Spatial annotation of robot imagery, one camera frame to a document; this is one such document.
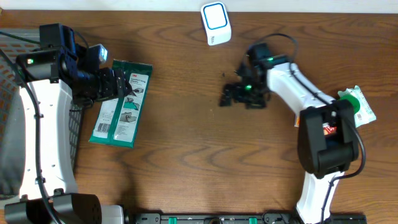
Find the white green packet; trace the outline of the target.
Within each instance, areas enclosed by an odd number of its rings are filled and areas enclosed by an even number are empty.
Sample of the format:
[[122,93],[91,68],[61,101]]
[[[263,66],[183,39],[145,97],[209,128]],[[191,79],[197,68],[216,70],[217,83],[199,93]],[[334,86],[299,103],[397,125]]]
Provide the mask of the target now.
[[102,102],[89,142],[132,148],[153,66],[115,60],[113,68],[122,70],[132,92],[124,98]]

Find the red orange stick packet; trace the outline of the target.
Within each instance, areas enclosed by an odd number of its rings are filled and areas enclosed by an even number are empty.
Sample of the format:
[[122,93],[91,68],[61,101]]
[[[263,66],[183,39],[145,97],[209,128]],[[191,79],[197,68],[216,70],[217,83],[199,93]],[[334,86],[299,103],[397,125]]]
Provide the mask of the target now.
[[323,124],[323,133],[325,136],[336,133],[336,127],[330,126],[328,123]]

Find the light green tissue packet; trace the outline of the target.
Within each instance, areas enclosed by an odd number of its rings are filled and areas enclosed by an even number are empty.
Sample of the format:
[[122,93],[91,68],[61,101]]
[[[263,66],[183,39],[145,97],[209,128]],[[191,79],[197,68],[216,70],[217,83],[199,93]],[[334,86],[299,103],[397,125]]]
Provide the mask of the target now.
[[339,97],[343,95],[353,95],[360,102],[360,111],[354,114],[354,122],[357,128],[377,119],[359,86],[356,85],[354,88],[347,88],[345,91],[338,91]]

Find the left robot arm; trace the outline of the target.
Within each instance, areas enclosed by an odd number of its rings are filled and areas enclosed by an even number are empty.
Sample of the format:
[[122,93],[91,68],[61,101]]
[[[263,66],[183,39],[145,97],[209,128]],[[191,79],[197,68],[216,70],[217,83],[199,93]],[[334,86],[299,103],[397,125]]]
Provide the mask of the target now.
[[19,201],[4,207],[7,223],[127,223],[120,205],[81,194],[70,156],[69,120],[96,102],[124,98],[132,88],[120,69],[104,66],[106,49],[75,41],[55,23],[39,28],[39,48],[10,63],[24,109],[25,163]]

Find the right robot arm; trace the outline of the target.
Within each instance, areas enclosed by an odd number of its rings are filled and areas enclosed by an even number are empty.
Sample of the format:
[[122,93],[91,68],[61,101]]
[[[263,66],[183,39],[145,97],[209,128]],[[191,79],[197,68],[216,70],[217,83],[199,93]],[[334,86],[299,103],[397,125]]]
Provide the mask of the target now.
[[236,74],[240,80],[223,87],[219,106],[242,103],[247,109],[263,109],[270,93],[285,102],[299,119],[297,153],[305,171],[295,221],[331,221],[330,205],[337,183],[356,177],[364,169],[361,161],[355,172],[347,172],[352,162],[366,158],[354,123],[354,106],[319,90],[292,57],[273,54],[265,43],[247,49]]

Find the white barcode scanner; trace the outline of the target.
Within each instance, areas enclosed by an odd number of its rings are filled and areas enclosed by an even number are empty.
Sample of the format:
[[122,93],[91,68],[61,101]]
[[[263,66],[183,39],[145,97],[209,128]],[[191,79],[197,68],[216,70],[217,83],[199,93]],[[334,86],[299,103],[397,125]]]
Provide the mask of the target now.
[[231,40],[231,24],[223,2],[204,4],[200,13],[209,46],[220,45]]

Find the grey plastic mesh basket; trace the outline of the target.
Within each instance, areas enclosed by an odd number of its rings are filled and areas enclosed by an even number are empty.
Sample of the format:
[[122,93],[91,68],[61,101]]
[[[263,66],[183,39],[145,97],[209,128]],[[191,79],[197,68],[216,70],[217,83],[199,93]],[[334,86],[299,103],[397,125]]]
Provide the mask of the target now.
[[[1,50],[15,61],[16,56],[39,46],[22,39],[39,41],[37,29],[1,29],[19,38],[1,36]],[[19,201],[25,163],[25,117],[19,87],[10,66],[1,59],[1,206]]]

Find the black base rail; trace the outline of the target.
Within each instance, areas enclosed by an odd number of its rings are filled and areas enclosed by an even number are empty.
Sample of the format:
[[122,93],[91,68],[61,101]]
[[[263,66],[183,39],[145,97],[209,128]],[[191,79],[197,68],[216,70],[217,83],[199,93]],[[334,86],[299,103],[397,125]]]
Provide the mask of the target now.
[[140,213],[131,215],[125,223],[133,224],[299,224],[298,216],[289,213],[263,215],[161,215]]

